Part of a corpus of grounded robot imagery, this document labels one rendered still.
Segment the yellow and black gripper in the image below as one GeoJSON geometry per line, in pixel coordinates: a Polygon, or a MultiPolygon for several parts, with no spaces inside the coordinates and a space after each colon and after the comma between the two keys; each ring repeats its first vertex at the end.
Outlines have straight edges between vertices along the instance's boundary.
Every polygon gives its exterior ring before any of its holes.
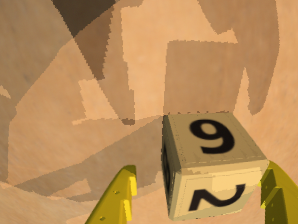
{"type": "MultiPolygon", "coordinates": [[[[265,224],[298,224],[298,186],[280,166],[270,161],[257,186],[261,187],[265,224]]],[[[132,220],[135,195],[136,166],[126,165],[115,175],[85,224],[127,224],[132,220]]]]}

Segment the yellow number cube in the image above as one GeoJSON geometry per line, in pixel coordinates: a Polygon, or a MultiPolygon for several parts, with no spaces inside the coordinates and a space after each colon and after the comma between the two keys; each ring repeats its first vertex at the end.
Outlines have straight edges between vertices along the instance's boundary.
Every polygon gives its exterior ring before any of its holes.
{"type": "Polygon", "coordinates": [[[241,212],[268,165],[233,113],[164,117],[161,167],[172,221],[241,212]]]}

